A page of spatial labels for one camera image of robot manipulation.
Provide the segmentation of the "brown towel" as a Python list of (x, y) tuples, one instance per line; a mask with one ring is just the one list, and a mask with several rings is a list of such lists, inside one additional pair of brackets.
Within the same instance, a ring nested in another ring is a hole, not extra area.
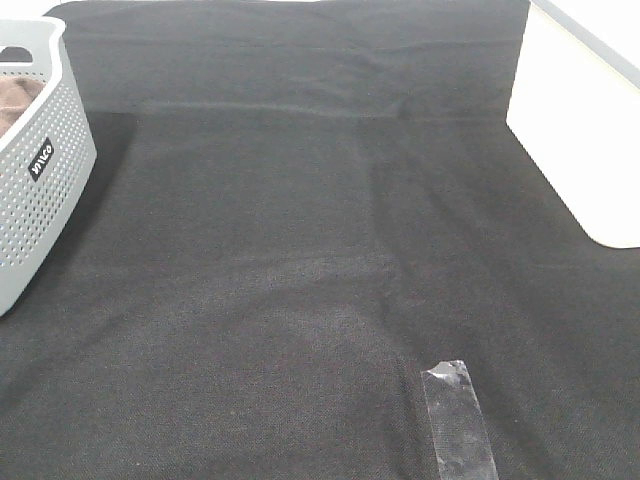
[(24, 76), (1, 78), (0, 136), (3, 136), (42, 92), (45, 83)]

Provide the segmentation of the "black table cloth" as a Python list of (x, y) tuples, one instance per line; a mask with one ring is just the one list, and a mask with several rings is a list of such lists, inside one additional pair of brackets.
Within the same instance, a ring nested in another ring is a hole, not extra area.
[(639, 475), (639, 255), (505, 123), (523, 1), (73, 2), (98, 151), (1, 322), (5, 479), (435, 479), (462, 360), (503, 479)]

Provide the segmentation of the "clear tape strip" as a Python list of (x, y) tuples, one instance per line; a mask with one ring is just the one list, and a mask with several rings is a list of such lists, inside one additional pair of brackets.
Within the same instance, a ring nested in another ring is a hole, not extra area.
[(498, 480), (491, 443), (469, 372), (461, 360), (421, 373), (439, 476)]

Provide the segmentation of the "grey perforated laundry basket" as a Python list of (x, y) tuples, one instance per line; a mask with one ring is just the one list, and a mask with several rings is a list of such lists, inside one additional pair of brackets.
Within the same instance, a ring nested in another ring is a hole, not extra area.
[(63, 20), (4, 18), (1, 44), (28, 61), (4, 61), (4, 79), (30, 78), (41, 93), (1, 137), (1, 310), (9, 311), (56, 243), (97, 152), (67, 55)]

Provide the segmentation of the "white plastic basket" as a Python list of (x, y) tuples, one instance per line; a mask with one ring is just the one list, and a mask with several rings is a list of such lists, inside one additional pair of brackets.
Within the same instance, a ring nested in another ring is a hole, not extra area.
[(587, 236), (638, 247), (638, 2), (531, 2), (506, 123)]

